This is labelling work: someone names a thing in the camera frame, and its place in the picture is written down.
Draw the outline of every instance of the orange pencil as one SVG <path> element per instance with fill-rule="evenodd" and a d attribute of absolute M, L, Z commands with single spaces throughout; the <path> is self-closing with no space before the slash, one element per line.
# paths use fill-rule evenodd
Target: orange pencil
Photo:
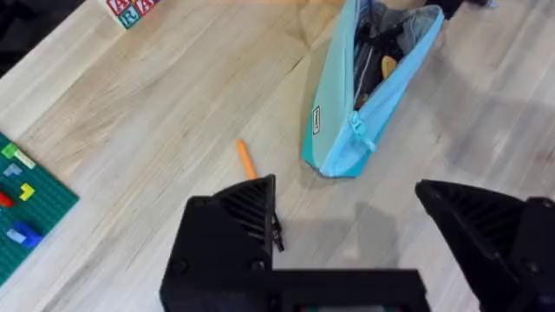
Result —
<path fill-rule="evenodd" d="M 237 152 L 239 152 L 239 157 L 243 162 L 243 168 L 245 169 L 247 177 L 249 177 L 249 179 L 256 179 L 257 173 L 254 170 L 249 151 L 247 151 L 246 145 L 241 139 L 237 140 Z"/>

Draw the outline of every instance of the wooden table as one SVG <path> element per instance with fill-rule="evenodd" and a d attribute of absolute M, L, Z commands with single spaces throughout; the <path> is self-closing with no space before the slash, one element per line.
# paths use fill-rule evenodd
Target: wooden table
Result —
<path fill-rule="evenodd" d="M 434 310 L 476 311 L 413 188 L 554 195 L 555 6 L 500 4 L 450 23 L 360 178 L 322 179 L 299 146 L 340 3 L 165 0 L 126 32 L 88 0 L 0 80 L 0 130 L 82 198 L 0 310 L 161 311 L 184 204 L 245 178 L 242 138 L 277 174 L 276 267 L 418 268 Z"/>

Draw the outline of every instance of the zipper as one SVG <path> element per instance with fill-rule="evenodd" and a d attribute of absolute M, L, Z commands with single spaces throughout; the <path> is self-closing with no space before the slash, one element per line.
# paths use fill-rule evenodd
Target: zipper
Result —
<path fill-rule="evenodd" d="M 375 151 L 375 143 L 373 140 L 366 136 L 366 126 L 362 123 L 360 117 L 358 117 L 358 112 L 353 111 L 349 116 L 349 124 L 355 136 L 358 140 L 362 141 L 368 149 L 373 153 Z"/>

